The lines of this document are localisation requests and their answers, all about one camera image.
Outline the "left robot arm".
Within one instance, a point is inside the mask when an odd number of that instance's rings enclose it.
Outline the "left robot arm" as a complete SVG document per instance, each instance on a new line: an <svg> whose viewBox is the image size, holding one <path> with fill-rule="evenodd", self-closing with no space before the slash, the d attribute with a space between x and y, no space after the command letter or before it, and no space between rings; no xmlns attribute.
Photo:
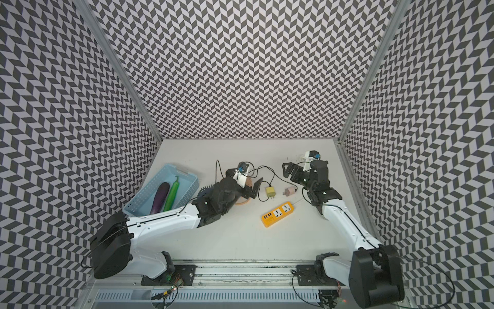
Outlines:
<svg viewBox="0 0 494 309"><path fill-rule="evenodd" d="M256 198L263 180L241 187L237 180L226 177L200 190L198 197L171 214L150 218L127 217L118 211L105 220L90 238L93 276L106 279L127 270L149 279L172 272L174 266L166 251L151 251L148 246L181 230L197 229L221 219L240 197Z"/></svg>

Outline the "orange power strip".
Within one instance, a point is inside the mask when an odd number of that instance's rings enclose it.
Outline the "orange power strip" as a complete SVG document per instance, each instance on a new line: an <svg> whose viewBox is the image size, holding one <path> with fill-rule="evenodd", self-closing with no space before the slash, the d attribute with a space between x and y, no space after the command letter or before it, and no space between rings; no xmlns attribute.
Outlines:
<svg viewBox="0 0 494 309"><path fill-rule="evenodd" d="M286 202L281 206L271 210L270 212L267 212L266 214L262 215L261 217L262 224L266 228L271 227L273 224L289 216L293 211L294 211L294 207L292 203Z"/></svg>

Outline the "yellow USB charger plug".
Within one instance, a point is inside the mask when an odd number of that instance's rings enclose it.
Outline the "yellow USB charger plug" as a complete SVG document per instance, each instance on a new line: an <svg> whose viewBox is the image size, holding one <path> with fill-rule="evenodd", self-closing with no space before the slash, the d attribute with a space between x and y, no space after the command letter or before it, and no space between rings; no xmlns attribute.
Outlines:
<svg viewBox="0 0 494 309"><path fill-rule="evenodd" d="M266 197L267 198L274 198L276 195L275 188L270 186L265 189Z"/></svg>

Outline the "pink USB charger plug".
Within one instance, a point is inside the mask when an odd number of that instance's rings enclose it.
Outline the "pink USB charger plug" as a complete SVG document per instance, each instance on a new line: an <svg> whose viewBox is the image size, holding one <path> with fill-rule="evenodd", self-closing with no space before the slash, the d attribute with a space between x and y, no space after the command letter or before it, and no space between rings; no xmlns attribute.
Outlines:
<svg viewBox="0 0 494 309"><path fill-rule="evenodd" d="M288 187L284 190L283 195L284 196L291 196L294 195L297 192L297 188L295 186Z"/></svg>

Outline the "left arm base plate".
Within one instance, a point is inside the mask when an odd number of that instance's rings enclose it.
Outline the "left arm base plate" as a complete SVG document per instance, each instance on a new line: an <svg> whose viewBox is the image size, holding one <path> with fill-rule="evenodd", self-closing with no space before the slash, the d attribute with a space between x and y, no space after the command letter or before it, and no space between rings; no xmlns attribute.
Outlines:
<svg viewBox="0 0 494 309"><path fill-rule="evenodd" d="M196 275L196 265L175 265L175 271L166 270L165 273L155 279L144 276L141 280L141 286L171 286L179 287L192 286Z"/></svg>

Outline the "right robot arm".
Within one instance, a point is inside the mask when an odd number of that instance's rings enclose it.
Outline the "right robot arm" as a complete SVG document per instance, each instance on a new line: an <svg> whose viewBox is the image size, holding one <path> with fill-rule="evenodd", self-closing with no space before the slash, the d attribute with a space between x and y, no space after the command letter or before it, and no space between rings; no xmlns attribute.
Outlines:
<svg viewBox="0 0 494 309"><path fill-rule="evenodd" d="M283 175L307 191L312 206L342 236L346 254L323 254L324 274L349 287L360 308L404 300L405 285L397 248L384 245L349 212L342 196L330 186L328 162L284 163Z"/></svg>

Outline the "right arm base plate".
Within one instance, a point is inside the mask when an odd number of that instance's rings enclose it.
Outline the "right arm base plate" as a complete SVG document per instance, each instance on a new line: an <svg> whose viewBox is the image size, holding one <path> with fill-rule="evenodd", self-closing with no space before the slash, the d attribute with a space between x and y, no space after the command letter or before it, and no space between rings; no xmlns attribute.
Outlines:
<svg viewBox="0 0 494 309"><path fill-rule="evenodd" d="M340 281L328 277L322 270L317 270L315 265L297 265L292 270L292 274L295 276L298 286L301 287L344 287L344 284Z"/></svg>

